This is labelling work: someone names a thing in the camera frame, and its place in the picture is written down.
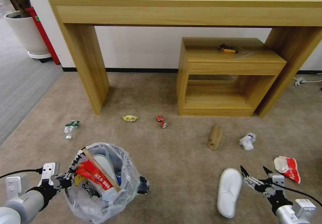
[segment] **power cord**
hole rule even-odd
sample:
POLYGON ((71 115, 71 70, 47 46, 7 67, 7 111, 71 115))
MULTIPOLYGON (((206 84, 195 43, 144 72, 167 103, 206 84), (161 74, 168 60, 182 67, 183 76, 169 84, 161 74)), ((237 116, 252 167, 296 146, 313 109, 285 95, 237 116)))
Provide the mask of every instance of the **power cord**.
POLYGON ((305 195, 305 196, 307 196, 307 197, 311 198, 312 200, 316 201, 316 202, 317 202, 317 203, 322 207, 322 203, 321 203, 321 202, 319 202, 317 199, 315 199, 313 196, 311 196, 311 195, 309 195, 309 194, 306 194, 306 193, 304 193, 304 192, 302 192, 302 191, 294 190, 294 189, 291 189, 291 188, 288 188, 288 187, 285 187, 285 186, 282 186, 282 185, 279 185, 279 184, 275 184, 275 183, 272 183, 272 184, 273 184, 273 185, 276 185, 276 186, 278 186, 278 187, 280 187, 280 188, 283 188, 283 189, 286 189, 286 190, 289 190, 289 191, 293 191, 293 192, 298 193, 298 194, 305 195))
POLYGON ((43 172, 43 167, 39 168, 39 169, 33 169, 33 170, 18 170, 18 171, 14 171, 5 175, 0 176, 0 179, 7 177, 9 175, 13 175, 13 174, 18 174, 18 173, 23 173, 23 172, 36 172, 38 174, 42 174, 43 172))
POLYGON ((301 84, 303 83, 318 83, 318 82, 321 82, 322 80, 318 80, 318 81, 307 81, 305 80, 303 77, 298 77, 298 78, 293 78, 295 80, 295 83, 294 85, 296 87, 299 87, 301 84))

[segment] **wooden console table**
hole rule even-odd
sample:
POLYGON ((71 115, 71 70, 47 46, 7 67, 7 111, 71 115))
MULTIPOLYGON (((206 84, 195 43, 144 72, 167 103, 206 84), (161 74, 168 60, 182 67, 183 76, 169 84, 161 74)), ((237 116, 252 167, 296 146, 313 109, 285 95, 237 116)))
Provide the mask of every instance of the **wooden console table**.
POLYGON ((322 39, 322 0, 49 0, 95 114, 109 90, 94 26, 272 28, 287 61, 256 112, 264 117, 322 39))

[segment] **potted plant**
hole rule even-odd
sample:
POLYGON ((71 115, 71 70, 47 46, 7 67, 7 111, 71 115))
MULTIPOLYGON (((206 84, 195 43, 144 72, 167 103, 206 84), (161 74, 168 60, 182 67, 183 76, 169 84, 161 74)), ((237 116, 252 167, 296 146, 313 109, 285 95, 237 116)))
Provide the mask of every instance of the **potted plant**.
POLYGON ((31 7, 29 0, 10 0, 16 11, 4 15, 15 35, 27 50, 28 55, 35 59, 49 58, 48 49, 36 27, 27 8, 31 7))

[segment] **robotic hand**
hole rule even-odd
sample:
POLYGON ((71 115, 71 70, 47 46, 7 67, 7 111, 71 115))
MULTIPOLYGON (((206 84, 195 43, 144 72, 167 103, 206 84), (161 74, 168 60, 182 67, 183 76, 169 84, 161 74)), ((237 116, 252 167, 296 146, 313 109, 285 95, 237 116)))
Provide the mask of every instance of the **robotic hand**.
POLYGON ((71 186, 71 179, 59 173, 58 163, 44 164, 37 187, 29 190, 26 176, 6 178, 8 200, 0 207, 0 224, 28 224, 62 189, 71 186))
POLYGON ((284 176, 274 174, 263 166, 267 174, 266 180, 258 180, 249 176, 240 166, 243 181, 254 190, 263 193, 272 205, 272 212, 278 217, 280 224, 310 224, 316 206, 308 199, 296 199, 290 202, 284 195, 284 176))

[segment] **baseboard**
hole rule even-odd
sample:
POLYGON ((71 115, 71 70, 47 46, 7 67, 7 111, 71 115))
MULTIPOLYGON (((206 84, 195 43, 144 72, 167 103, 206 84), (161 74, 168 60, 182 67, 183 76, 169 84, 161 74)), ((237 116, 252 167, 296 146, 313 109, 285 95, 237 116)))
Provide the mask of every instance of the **baseboard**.
POLYGON ((316 75, 316 74, 322 74, 322 71, 302 71, 299 70, 297 72, 298 75, 316 75))
MULTIPOLYGON (((62 67, 64 72, 77 72, 76 67, 62 67)), ((178 73, 178 69, 151 69, 151 68, 105 68, 106 72, 123 73, 178 73)))

